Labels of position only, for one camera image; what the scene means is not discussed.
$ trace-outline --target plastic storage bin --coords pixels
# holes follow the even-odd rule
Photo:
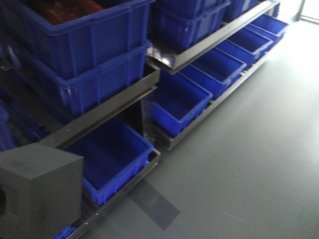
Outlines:
[[[13,48],[22,66],[28,69],[34,80],[49,96],[58,100],[68,112],[75,116],[87,112],[141,79],[144,73],[146,50],[150,46],[147,43],[97,68],[65,80],[16,44],[12,38],[6,38],[6,40],[7,43],[14,44]]]
[[[20,0],[0,0],[0,21],[58,76],[70,79],[145,43],[154,0],[95,1],[106,9],[52,25]]]
[[[258,0],[231,0],[231,5],[226,9],[224,21],[231,22],[256,6]]]
[[[273,40],[274,43],[270,46],[272,47],[284,37],[288,26],[287,23],[264,14],[248,24],[246,28]]]
[[[155,121],[175,136],[203,112],[211,98],[210,92],[186,76],[162,71],[154,92]]]
[[[153,146],[112,118],[66,151],[84,156],[83,187],[101,205],[147,165]]]
[[[9,113],[0,105],[0,152],[15,148],[15,141],[8,124]]]
[[[246,69],[250,68],[256,61],[253,52],[250,52],[229,40],[225,40],[218,44],[216,49],[222,50],[236,59],[245,62],[247,65]]]
[[[220,0],[157,0],[156,4],[176,12],[182,17],[192,19],[211,10]]]
[[[182,69],[181,73],[211,92],[216,99],[241,76],[245,67],[244,62],[212,49]]]
[[[152,10],[152,37],[177,52],[198,43],[220,27],[229,0],[194,19],[186,19],[165,7],[155,5]]]
[[[73,228],[71,226],[69,226],[52,239],[65,239],[68,236],[70,236],[72,234],[72,232],[73,232]]]
[[[8,109],[12,122],[21,128],[32,140],[39,140],[50,134],[50,131],[38,123],[20,103],[12,100],[9,96],[2,96],[0,102]]]
[[[241,30],[237,31],[232,36],[230,36],[228,40],[239,48],[242,48],[251,53],[251,59],[247,59],[247,61],[245,61],[247,67],[250,67],[262,56],[264,56],[269,46],[273,44],[272,40],[247,28],[242,28]]]

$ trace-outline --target shelving rack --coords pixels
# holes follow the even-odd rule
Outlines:
[[[23,87],[16,83],[6,71],[3,70],[7,67],[14,69],[10,63],[8,63],[5,59],[1,59],[0,66],[2,68],[2,70],[0,70],[0,87],[5,89],[7,93],[14,97],[18,102],[22,103],[27,110],[33,113],[33,116],[39,121],[39,123],[43,124],[47,129],[53,132],[38,143],[58,149],[65,149],[76,140],[80,139],[107,120],[125,110],[130,105],[140,100],[142,100],[141,107],[142,112],[144,112],[142,117],[147,117],[147,119],[142,120],[145,122],[150,121],[151,113],[148,113],[148,110],[151,109],[148,109],[147,106],[152,103],[148,102],[148,100],[151,99],[150,95],[152,94],[152,91],[157,88],[155,84],[160,78],[160,69],[152,64],[146,64],[145,76],[140,81],[103,102],[91,111],[72,120],[67,125],[62,125],[44,107],[34,100]],[[145,125],[143,129],[143,135],[145,138],[153,141],[153,136],[149,132],[149,127]],[[154,149],[148,158],[147,166],[102,206],[98,206],[93,203],[90,197],[83,193],[81,218],[74,223],[76,230],[68,238],[79,238],[91,225],[93,225],[96,220],[103,216],[142,178],[153,170],[157,166],[159,159],[160,152]]]
[[[179,135],[176,137],[169,136],[164,130],[156,127],[156,141],[165,149],[173,149],[180,141],[183,140],[200,122],[202,122],[214,109],[216,109],[224,100],[226,100],[238,87],[240,87],[255,71],[259,69],[269,58],[267,52],[258,62],[256,62],[250,69],[242,73],[242,76],[229,87],[220,97],[214,101],[210,101],[205,111],[191,122]]]
[[[148,51],[149,60],[162,69],[175,74],[279,3],[280,0],[263,1],[250,11],[232,22],[225,24],[224,27],[180,54],[176,54],[174,51],[160,45],[154,40],[153,48],[150,48]]]
[[[273,9],[279,3],[280,0],[266,0],[259,3],[247,13],[228,24],[225,24],[220,30],[211,34],[206,39],[180,54],[176,54],[170,49],[167,49],[161,46],[158,42],[154,41],[153,47],[148,50],[148,59],[145,70],[146,76],[142,80],[64,126],[56,121],[46,111],[46,109],[38,105],[37,102],[29,97],[28,93],[23,91],[23,88],[21,88],[14,81],[10,80],[10,76],[3,70],[0,70],[0,86],[10,91],[11,94],[17,97],[20,102],[24,102],[24,106],[34,113],[35,118],[40,123],[44,124],[50,131],[52,131],[51,135],[39,142],[40,144],[64,149],[130,105],[136,103],[137,101],[141,101],[144,137],[150,141],[153,141],[155,138],[159,144],[164,146],[166,149],[171,150],[204,118],[206,118],[214,109],[216,109],[217,106],[220,105],[232,92],[234,92],[241,84],[243,84],[251,74],[253,74],[261,65],[263,65],[270,52],[266,53],[266,55],[256,64],[254,64],[249,70],[243,72],[239,80],[237,80],[230,88],[228,88],[228,90],[218,99],[211,101],[206,110],[176,137],[170,137],[158,127],[156,127],[153,135],[152,127],[150,126],[152,123],[152,109],[150,107],[152,104],[151,93],[154,89],[156,89],[156,82],[160,77],[160,68],[172,74],[178,72],[183,67],[187,66],[192,61],[205,54],[207,51],[234,34],[236,31],[243,28],[245,25],[252,22],[257,17]],[[2,59],[2,61],[0,61],[0,66],[5,68],[9,65],[8,62]],[[84,193],[82,199],[82,216],[73,225],[76,227],[76,230],[68,237],[68,239],[80,238],[81,235],[91,225],[93,225],[134,185],[136,185],[143,177],[145,177],[158,164],[159,159],[160,152],[155,149],[149,157],[148,165],[101,207],[99,207],[97,204],[94,204],[90,197]]]
[[[175,74],[262,14],[268,11],[271,13],[271,10],[279,3],[280,0],[266,0],[259,3],[253,9],[241,15],[232,22],[224,23],[224,26],[221,29],[180,54],[174,53],[172,50],[157,44],[155,41],[153,48],[148,50],[149,61],[170,72],[171,74]],[[240,79],[238,79],[230,88],[228,88],[227,91],[225,91],[218,99],[211,101],[206,110],[192,123],[190,123],[188,127],[185,128],[179,135],[171,137],[165,132],[165,130],[157,126],[155,136],[156,141],[167,150],[173,149],[201,121],[203,121],[204,118],[206,118],[214,109],[217,108],[218,105],[220,105],[228,96],[230,96],[232,92],[234,92],[241,84],[243,84],[249,78],[249,76],[251,76],[259,67],[261,67],[268,59],[269,54],[270,52],[266,53],[266,55],[256,62],[250,69],[243,72]]]

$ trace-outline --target gray floor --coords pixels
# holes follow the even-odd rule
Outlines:
[[[160,149],[138,185],[153,214],[125,196],[81,239],[318,239],[318,43],[319,26],[291,26],[265,65],[176,148]],[[162,199],[146,196],[150,185]]]

